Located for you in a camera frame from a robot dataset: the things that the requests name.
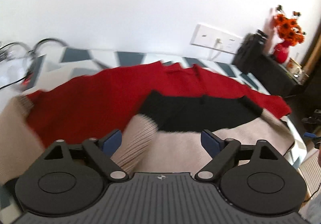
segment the red fabric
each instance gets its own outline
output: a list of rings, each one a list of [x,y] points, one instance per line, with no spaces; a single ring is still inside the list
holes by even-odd
[[[123,131],[151,90],[185,97],[246,95],[277,118],[291,112],[281,97],[258,93],[197,65],[182,69],[178,63],[163,66],[156,62],[104,70],[73,78],[49,92],[32,93],[28,98],[34,107],[27,123],[46,147],[56,139],[75,144],[89,137],[101,138],[113,129]]]

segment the color block sweater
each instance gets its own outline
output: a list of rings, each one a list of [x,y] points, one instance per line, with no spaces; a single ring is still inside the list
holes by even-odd
[[[183,69],[178,63],[156,62],[107,69],[73,78],[49,92],[32,93],[28,98],[34,106],[27,122],[45,147],[57,138],[70,144],[101,138],[116,128],[123,131],[152,90],[166,96],[247,96],[278,119],[291,112],[281,97],[259,93],[198,65]]]
[[[112,160],[133,172],[197,173],[211,157],[201,145],[208,129],[221,139],[255,145],[266,139],[281,154],[292,146],[288,128],[246,96],[223,99],[168,97],[152,92],[127,125]]]

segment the white wall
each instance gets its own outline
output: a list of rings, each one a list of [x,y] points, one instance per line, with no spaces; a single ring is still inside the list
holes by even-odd
[[[74,47],[206,58],[208,49],[189,45],[198,22],[243,37],[262,29],[278,4],[302,13],[306,42],[291,51],[300,61],[320,21],[321,0],[0,0],[0,40],[34,45],[58,37]]]

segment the vase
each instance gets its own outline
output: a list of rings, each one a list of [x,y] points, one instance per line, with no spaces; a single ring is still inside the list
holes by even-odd
[[[273,56],[275,61],[278,63],[284,63],[288,58],[289,48],[291,43],[288,41],[283,41],[282,43],[274,46]]]

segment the wall socket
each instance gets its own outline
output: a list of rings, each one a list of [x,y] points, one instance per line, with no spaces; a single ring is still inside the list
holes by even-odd
[[[222,41],[219,47],[220,51],[233,54],[237,52],[242,42],[242,37],[209,25],[197,24],[191,44],[214,49],[217,39]]]

